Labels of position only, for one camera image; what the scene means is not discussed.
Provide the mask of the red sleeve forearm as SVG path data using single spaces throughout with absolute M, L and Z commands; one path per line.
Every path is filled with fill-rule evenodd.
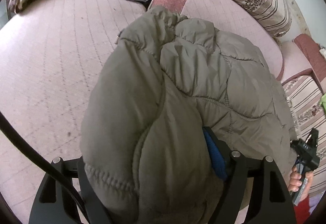
M 297 224 L 304 224 L 304 222 L 310 217 L 309 210 L 309 196 L 307 196 L 294 207 Z

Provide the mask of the right hand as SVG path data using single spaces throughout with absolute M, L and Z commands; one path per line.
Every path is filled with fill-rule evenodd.
M 313 177 L 314 177 L 313 171 L 306 172 L 305 178 L 307 179 L 307 184 L 306 184 L 306 187 L 304 188 L 304 191 L 310 190 L 310 188 L 312 186 L 312 182 L 313 182 Z M 291 170 L 291 174 L 290 174 L 288 190 L 297 192 L 299 190 L 299 187 L 302 186 L 301 178 L 302 178 L 302 175 L 297 171 L 297 167 L 293 166 L 292 170 Z

